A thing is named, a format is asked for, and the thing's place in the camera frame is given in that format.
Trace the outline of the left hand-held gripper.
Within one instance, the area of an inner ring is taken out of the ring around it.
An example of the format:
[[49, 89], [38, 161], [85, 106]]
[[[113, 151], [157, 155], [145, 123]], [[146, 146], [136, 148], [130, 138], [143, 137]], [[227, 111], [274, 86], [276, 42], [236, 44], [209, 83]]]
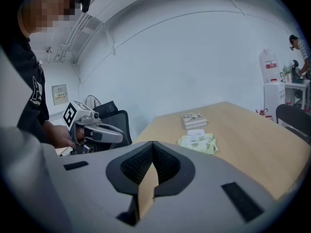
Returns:
[[[72, 100], [64, 114], [63, 120], [69, 131], [69, 137], [75, 143], [77, 154], [96, 152], [97, 143], [121, 143], [123, 131], [119, 128], [100, 123], [99, 113], [93, 111], [82, 102]], [[77, 138], [79, 128], [84, 129], [83, 139]]]

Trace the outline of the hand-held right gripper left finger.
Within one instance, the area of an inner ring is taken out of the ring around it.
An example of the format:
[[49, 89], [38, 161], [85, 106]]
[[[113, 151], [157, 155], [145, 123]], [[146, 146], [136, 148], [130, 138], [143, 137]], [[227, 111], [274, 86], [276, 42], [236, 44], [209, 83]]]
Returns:
[[148, 145], [58, 157], [44, 144], [44, 226], [54, 233], [152, 233], [150, 216], [135, 219], [136, 197], [118, 192], [106, 174], [112, 160]]

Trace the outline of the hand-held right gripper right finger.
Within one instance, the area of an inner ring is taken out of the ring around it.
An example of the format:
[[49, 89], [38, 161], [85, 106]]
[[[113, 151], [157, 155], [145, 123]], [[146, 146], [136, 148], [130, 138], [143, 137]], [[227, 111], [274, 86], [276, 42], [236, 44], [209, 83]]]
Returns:
[[[195, 166], [195, 176], [178, 195], [155, 198], [136, 225], [138, 233], [261, 233], [290, 203], [291, 194], [274, 199], [258, 182], [216, 156], [164, 145], [188, 157]], [[261, 215], [245, 222], [222, 189], [222, 185], [232, 182], [264, 210]]]

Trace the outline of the person's left hand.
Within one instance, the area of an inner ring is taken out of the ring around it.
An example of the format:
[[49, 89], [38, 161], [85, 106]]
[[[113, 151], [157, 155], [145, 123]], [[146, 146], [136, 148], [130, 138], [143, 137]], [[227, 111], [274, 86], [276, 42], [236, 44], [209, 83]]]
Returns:
[[62, 125], [54, 125], [52, 127], [51, 142], [56, 149], [76, 148], [76, 143], [71, 140], [67, 128]]

